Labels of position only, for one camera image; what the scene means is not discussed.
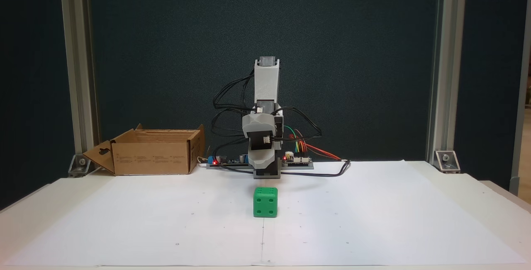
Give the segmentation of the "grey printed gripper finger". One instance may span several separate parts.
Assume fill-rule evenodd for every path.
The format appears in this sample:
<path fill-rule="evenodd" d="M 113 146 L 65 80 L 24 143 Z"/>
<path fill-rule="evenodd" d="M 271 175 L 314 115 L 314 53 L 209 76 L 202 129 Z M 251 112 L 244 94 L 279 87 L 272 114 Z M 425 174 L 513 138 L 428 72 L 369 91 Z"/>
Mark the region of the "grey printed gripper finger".
<path fill-rule="evenodd" d="M 273 168 L 278 170 L 279 167 L 279 150 L 275 148 L 253 150 L 248 146 L 248 163 L 256 170 L 265 170 Z"/>

